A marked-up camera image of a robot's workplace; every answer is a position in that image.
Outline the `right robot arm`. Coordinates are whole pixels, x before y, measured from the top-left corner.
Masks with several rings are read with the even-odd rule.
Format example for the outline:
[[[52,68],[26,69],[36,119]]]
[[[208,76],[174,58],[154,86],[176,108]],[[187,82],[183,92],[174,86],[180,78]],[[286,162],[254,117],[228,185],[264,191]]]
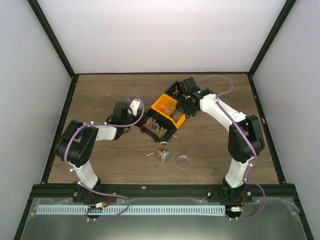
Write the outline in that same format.
[[[178,97],[177,110],[187,117],[204,112],[228,131],[227,149],[231,162],[221,191],[223,198],[232,202],[240,196],[253,162],[265,148],[260,121],[257,116],[246,115],[221,100],[220,97],[229,94],[233,86],[216,94],[209,88],[201,89],[194,78],[189,77],[180,82],[180,87],[182,94]]]

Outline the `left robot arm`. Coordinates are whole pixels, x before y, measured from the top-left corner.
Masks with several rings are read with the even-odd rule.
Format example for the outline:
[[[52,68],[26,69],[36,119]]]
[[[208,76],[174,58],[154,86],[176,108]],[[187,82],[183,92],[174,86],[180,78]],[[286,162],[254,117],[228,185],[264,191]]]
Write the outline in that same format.
[[[76,177],[76,183],[84,189],[89,201],[97,202],[102,196],[101,180],[90,163],[94,145],[98,141],[118,140],[130,128],[137,125],[144,113],[144,103],[137,98],[116,103],[113,113],[101,124],[72,120],[55,145],[58,156]]]

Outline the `brown slotted plastic scoop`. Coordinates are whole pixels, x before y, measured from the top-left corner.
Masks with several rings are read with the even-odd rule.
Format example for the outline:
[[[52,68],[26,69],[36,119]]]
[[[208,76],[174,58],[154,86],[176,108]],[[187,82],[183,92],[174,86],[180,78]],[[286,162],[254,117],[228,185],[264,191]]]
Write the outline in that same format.
[[[185,114],[179,110],[174,110],[171,114],[170,114],[170,118],[173,119],[173,121],[175,123],[177,123]]]

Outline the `black bin with gummy candies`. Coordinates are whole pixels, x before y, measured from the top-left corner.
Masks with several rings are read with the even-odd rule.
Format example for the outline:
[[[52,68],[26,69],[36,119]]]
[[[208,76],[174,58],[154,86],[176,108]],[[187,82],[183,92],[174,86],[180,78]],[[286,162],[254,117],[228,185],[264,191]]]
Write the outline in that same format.
[[[146,133],[157,143],[168,142],[177,131],[171,120],[152,109],[144,113],[139,122],[139,128],[142,133]]]

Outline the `yellow bin with star candies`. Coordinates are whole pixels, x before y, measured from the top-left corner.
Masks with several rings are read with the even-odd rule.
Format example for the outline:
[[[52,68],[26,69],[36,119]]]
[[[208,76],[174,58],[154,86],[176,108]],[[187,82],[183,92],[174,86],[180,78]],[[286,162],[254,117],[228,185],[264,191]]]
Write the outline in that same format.
[[[182,111],[177,110],[177,102],[173,97],[163,93],[150,108],[173,123],[176,129],[179,129],[187,118]]]

